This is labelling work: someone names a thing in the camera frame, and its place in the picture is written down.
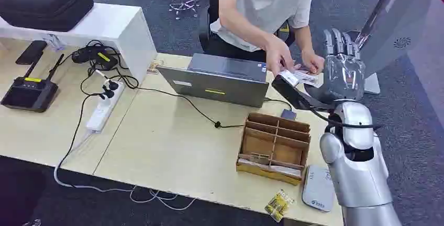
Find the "person's right hand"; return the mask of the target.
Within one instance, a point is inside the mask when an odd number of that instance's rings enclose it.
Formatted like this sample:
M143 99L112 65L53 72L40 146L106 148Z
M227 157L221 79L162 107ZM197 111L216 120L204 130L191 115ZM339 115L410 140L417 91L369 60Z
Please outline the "person's right hand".
M268 69L274 76L281 71L295 71L295 64L288 46L278 37L271 34L266 37L264 51Z

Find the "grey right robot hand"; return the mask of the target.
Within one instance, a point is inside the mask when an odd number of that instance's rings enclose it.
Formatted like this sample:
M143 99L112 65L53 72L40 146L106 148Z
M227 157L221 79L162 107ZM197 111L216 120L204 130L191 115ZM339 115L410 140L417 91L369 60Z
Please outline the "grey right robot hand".
M358 46L336 28L324 30L324 35L322 73L285 70L272 82L272 87L297 109L328 112L342 101L359 101L363 96L365 65Z

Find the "person's left hand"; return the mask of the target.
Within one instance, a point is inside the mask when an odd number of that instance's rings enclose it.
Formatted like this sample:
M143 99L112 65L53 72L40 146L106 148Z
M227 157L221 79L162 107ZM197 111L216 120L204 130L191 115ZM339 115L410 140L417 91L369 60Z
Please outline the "person's left hand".
M302 50L302 61L312 75L318 75L324 69L325 59L318 56L313 49Z

